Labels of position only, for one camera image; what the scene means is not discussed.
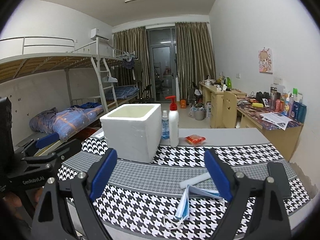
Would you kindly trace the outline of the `person's left hand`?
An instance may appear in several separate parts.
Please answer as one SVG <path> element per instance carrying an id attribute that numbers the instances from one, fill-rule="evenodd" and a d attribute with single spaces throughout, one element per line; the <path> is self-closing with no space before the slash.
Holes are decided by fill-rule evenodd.
<path id="1" fill-rule="evenodd" d="M 42 193 L 43 193 L 43 187 L 31 190 L 29 192 L 29 195 L 33 197 L 33 200 L 31 202 L 37 205 Z M 15 216 L 19 220 L 25 220 L 26 216 L 21 215 L 20 213 L 20 210 L 22 210 L 23 204 L 18 196 L 16 196 L 14 193 L 9 193 L 4 198 L 2 198 L 2 200 L 13 216 Z"/>

